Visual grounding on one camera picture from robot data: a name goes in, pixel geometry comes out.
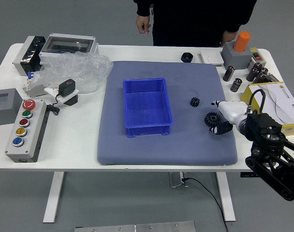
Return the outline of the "person's right hand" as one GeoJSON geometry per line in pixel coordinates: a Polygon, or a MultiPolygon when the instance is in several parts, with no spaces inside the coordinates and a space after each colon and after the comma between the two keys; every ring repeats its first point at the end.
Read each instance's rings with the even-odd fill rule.
{"type": "Polygon", "coordinates": [[[150,29],[150,17],[149,16],[137,16],[136,26],[140,34],[149,34],[150,29]]]}

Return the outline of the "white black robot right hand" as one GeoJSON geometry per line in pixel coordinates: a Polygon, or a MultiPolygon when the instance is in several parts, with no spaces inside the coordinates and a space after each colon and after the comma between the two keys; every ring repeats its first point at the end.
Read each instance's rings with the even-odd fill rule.
{"type": "Polygon", "coordinates": [[[211,128],[210,131],[214,134],[221,135],[232,130],[233,125],[236,125],[237,130],[242,134],[243,127],[247,119],[247,104],[243,101],[213,101],[212,105],[216,105],[227,120],[211,128]]]}

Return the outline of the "person's left hand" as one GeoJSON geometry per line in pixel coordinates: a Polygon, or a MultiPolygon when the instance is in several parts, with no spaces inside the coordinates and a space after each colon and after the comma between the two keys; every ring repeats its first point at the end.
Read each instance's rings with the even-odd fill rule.
{"type": "Polygon", "coordinates": [[[229,32],[227,30],[222,34],[220,46],[223,47],[226,42],[233,41],[237,36],[237,32],[229,32]]]}

